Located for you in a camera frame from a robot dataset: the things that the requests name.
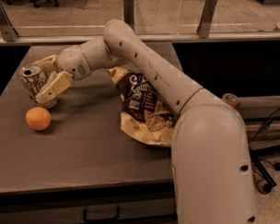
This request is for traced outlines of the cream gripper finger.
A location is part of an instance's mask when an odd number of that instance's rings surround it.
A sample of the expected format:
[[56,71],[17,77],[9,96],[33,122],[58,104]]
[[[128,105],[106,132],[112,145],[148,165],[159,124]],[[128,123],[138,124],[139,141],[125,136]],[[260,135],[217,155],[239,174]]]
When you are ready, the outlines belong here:
[[46,84],[36,95],[35,99],[39,104],[46,103],[56,98],[59,94],[71,87],[72,75],[68,72],[50,73]]
[[41,67],[47,74],[52,73],[59,73],[61,71],[61,67],[58,65],[58,55],[52,54],[49,55],[40,61],[33,62],[34,65]]

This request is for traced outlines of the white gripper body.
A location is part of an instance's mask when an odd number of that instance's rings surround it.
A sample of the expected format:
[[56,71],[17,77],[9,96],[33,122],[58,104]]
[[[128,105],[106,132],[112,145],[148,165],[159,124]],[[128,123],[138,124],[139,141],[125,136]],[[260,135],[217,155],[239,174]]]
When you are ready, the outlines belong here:
[[58,64],[70,73],[73,80],[89,77],[91,69],[79,45],[68,47],[58,54]]

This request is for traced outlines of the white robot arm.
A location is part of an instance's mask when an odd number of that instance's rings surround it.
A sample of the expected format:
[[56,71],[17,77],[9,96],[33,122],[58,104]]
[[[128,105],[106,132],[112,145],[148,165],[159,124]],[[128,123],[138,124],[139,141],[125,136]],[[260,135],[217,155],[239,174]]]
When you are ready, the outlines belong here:
[[171,163],[179,224],[258,224],[250,150],[241,115],[141,42],[123,21],[102,36],[41,59],[68,80],[129,60],[177,116]]

